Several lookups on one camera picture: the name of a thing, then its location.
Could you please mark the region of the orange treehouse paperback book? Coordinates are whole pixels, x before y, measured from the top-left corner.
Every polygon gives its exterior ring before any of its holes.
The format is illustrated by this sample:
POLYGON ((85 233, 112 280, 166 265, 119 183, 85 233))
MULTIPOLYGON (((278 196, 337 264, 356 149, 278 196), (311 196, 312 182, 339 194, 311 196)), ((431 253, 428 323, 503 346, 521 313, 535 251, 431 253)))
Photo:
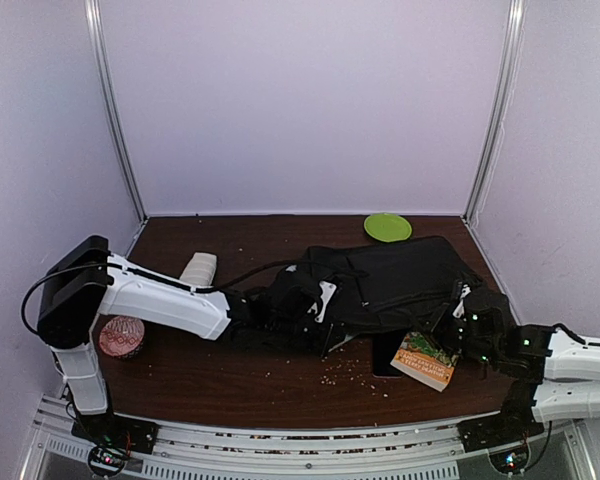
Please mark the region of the orange treehouse paperback book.
POLYGON ((419 332, 408 332, 395 351, 390 366, 414 380, 443 392, 455 372, 459 356, 434 347, 419 332))

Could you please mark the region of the black student backpack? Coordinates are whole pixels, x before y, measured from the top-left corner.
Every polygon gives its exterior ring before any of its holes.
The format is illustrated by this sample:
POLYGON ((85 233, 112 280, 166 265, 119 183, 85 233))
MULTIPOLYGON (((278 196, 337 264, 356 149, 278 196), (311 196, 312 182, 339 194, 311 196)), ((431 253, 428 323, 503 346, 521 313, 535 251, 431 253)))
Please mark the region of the black student backpack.
POLYGON ((472 289, 485 284, 451 243, 440 236, 352 248, 312 246, 298 262, 288 263, 280 271, 284 269, 300 269, 316 278, 338 276, 336 299, 327 309, 328 318, 340 326, 338 343, 241 345, 239 324, 250 317, 246 293, 248 309, 242 318, 231 322, 222 341, 241 349, 289 350, 323 356, 359 335, 417 327, 441 308, 455 303, 463 283, 472 289))

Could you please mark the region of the black smartphone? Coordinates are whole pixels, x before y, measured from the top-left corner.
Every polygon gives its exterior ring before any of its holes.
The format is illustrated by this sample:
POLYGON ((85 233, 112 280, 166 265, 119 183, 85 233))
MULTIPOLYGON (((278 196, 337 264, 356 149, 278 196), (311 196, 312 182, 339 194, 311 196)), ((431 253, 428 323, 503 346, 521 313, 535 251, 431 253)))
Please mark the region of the black smartphone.
POLYGON ((391 365, 403 334, 400 331, 374 335, 372 338, 372 373, 376 378, 401 377, 402 373, 391 365))

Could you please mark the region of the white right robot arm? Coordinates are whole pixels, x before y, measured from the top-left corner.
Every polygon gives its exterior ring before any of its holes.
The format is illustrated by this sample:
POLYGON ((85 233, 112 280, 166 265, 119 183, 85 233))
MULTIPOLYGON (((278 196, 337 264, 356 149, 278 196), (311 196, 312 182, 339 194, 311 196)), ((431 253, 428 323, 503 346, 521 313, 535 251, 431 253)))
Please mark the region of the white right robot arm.
POLYGON ((508 298, 470 291, 437 321, 443 348, 514 380, 497 414, 489 417, 499 440, 515 440, 530 425, 600 418, 600 338, 562 323, 518 324, 508 298))

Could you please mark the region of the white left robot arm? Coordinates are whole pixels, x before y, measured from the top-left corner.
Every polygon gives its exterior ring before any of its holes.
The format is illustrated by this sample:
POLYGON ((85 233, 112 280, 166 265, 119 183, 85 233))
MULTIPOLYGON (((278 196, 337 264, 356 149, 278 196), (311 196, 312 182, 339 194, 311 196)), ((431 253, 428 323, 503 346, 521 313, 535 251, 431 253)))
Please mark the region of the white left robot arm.
POLYGON ((122 316, 178 329, 207 341, 237 340, 328 347, 327 310, 346 271, 307 259, 274 262, 274 282, 249 292, 236 278, 212 283, 213 255, 195 256, 181 278, 137 265, 113 253, 107 238, 92 235, 40 279, 36 334, 53 352, 77 416, 103 444, 117 442, 124 424, 93 345, 101 316, 122 316))

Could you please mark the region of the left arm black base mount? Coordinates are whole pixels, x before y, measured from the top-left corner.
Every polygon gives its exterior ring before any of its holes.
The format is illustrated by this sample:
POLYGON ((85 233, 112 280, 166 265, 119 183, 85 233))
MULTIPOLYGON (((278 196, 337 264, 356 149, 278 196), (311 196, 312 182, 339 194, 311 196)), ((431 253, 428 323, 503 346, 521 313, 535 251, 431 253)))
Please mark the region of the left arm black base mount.
POLYGON ((128 418, 111 412, 100 415, 77 413, 71 434, 122 453, 151 454, 158 431, 159 425, 152 421, 128 418))

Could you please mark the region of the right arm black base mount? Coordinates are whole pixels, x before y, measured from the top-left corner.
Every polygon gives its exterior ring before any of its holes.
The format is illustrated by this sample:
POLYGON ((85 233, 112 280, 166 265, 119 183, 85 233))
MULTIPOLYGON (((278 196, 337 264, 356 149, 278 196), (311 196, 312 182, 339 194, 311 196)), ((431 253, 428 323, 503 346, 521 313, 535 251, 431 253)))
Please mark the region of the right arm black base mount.
POLYGON ((461 421, 457 430, 464 451, 469 453, 540 435, 544 432, 544 425, 514 414, 498 413, 461 421))

